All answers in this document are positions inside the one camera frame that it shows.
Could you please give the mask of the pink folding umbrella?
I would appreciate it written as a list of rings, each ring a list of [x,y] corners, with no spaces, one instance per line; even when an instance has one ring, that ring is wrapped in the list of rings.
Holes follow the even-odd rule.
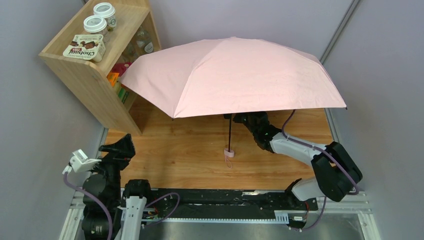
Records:
[[[122,82],[173,119],[346,107],[314,55],[263,39],[205,39],[146,54]]]

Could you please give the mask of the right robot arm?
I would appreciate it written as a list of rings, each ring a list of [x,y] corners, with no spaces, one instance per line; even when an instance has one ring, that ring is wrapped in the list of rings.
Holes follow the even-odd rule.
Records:
[[[227,113],[223,117],[231,124],[243,124],[262,150],[291,157],[313,169],[313,177],[297,179],[285,190],[296,201],[327,197],[340,202],[347,195],[360,193],[358,183],[363,174],[339,142],[318,144],[292,136],[285,131],[287,121],[278,128],[270,123],[265,111]]]

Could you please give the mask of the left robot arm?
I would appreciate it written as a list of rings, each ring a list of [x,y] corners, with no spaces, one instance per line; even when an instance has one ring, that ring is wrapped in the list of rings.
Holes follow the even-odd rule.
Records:
[[[142,216],[152,199],[147,179],[131,179],[121,189],[121,171],[135,156],[131,134],[99,147],[106,155],[95,164],[85,180],[82,231],[87,240],[137,240]]]

